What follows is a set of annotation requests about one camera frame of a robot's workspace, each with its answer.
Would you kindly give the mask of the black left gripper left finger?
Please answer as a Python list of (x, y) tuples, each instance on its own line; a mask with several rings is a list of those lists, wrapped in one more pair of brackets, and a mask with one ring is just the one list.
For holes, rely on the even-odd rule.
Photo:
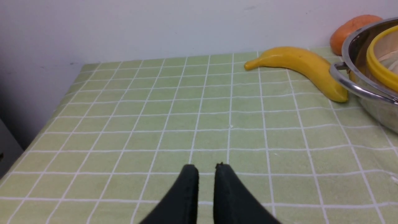
[(196, 224), (199, 172), (186, 164), (172, 187), (141, 224)]

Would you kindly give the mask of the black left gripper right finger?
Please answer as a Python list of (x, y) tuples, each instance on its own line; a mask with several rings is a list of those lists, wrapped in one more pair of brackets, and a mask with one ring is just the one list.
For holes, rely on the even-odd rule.
[(238, 178), (229, 164), (215, 167), (213, 220), (215, 224), (279, 224)]

